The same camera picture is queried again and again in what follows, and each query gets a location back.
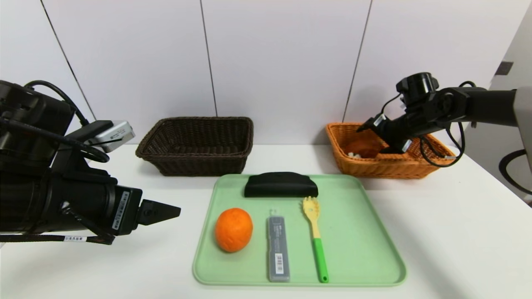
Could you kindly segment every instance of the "black pouch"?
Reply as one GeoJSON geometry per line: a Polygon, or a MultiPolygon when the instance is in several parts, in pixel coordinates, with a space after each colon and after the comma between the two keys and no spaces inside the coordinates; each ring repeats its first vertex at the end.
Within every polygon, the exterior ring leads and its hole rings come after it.
{"type": "Polygon", "coordinates": [[[267,172],[250,176],[244,197],[318,196],[318,187],[310,177],[295,172],[267,172]]]}

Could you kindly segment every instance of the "label sticker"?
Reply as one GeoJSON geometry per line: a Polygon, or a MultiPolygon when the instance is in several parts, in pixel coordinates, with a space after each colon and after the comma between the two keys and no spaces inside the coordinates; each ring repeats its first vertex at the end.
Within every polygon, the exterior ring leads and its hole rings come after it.
{"type": "Polygon", "coordinates": [[[129,192],[124,191],[124,193],[122,193],[122,198],[120,199],[120,203],[118,204],[117,214],[114,216],[112,228],[115,230],[118,230],[118,228],[120,227],[120,223],[122,222],[122,216],[124,216],[124,210],[126,209],[126,204],[128,203],[128,199],[129,199],[129,192]]]}
{"type": "Polygon", "coordinates": [[[282,263],[282,253],[275,254],[275,274],[284,274],[285,268],[282,263]]]}
{"type": "Polygon", "coordinates": [[[65,240],[63,242],[86,242],[87,237],[81,237],[81,236],[65,236],[65,240]]]}

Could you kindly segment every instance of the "orange wicker basket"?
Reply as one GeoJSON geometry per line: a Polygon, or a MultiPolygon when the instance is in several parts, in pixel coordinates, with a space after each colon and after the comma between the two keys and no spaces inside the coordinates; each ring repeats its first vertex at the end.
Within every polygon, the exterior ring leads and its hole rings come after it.
{"type": "MultiPolygon", "coordinates": [[[[340,171],[355,177],[390,178],[390,179],[420,179],[439,167],[430,165],[419,150],[419,138],[412,140],[412,144],[404,154],[378,154],[374,159],[349,157],[342,150],[349,143],[358,138],[375,138],[383,146],[387,144],[371,130],[356,132],[361,123],[338,122],[327,125],[327,134],[332,144],[332,153],[340,171]]],[[[426,138],[441,154],[454,156],[445,145],[432,135],[426,138]]],[[[427,156],[437,164],[449,164],[453,160],[444,159],[434,154],[429,147],[424,145],[427,156]]]]}

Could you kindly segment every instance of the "green tray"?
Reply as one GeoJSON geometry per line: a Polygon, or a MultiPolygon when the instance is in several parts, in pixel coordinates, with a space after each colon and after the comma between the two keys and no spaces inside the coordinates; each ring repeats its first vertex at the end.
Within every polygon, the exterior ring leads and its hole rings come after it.
{"type": "Polygon", "coordinates": [[[301,208],[302,198],[245,198],[249,175],[226,175],[215,187],[194,258],[196,279],[206,285],[242,286],[395,286],[406,269],[360,181],[347,175],[316,175],[318,225],[329,270],[328,284],[318,281],[311,228],[301,208]],[[226,253],[214,239],[218,216],[232,207],[247,211],[253,236],[241,251],[226,253]],[[270,210],[285,217],[290,282],[268,279],[267,218],[270,210]]]}

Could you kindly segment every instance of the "brown wicker basket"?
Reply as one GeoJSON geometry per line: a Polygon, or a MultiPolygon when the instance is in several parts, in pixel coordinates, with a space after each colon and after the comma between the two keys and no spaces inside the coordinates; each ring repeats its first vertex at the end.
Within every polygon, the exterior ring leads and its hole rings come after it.
{"type": "Polygon", "coordinates": [[[253,146],[246,117],[180,117],[160,120],[136,155],[164,176],[223,176],[241,173],[253,146]]]}
{"type": "MultiPolygon", "coordinates": [[[[332,144],[332,153],[336,164],[342,173],[356,177],[392,178],[392,179],[420,179],[439,167],[430,165],[419,150],[419,139],[412,140],[412,144],[404,154],[378,154],[374,159],[353,158],[347,156],[342,150],[346,145],[357,138],[375,138],[387,146],[377,134],[371,130],[356,132],[361,123],[330,123],[327,125],[327,134],[332,144]]],[[[426,136],[433,147],[443,155],[453,156],[445,145],[432,135],[426,136]]],[[[426,144],[425,153],[437,164],[449,164],[450,159],[436,156],[426,144]]]]}

